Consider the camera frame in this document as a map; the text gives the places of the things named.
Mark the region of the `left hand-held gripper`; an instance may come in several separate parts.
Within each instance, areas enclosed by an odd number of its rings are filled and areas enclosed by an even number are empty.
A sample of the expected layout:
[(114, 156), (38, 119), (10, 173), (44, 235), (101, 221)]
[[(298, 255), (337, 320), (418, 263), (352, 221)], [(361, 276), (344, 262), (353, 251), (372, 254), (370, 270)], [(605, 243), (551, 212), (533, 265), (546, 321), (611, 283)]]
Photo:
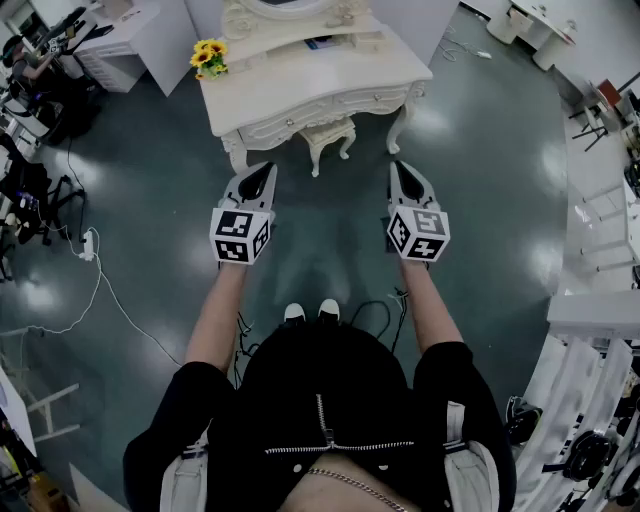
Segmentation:
[(277, 165), (261, 162), (238, 173), (212, 211), (209, 240), (219, 263), (254, 264), (271, 239)]

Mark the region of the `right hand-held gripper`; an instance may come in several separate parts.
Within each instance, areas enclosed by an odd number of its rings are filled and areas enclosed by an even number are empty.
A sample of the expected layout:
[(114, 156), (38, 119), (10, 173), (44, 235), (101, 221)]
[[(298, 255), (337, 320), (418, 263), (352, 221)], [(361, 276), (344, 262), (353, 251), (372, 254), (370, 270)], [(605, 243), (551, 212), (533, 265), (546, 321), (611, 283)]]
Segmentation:
[(394, 160), (390, 164), (389, 199), (387, 236), (397, 254), (403, 260), (436, 262), (451, 233), (448, 214), (441, 209), (431, 183), (410, 164)]

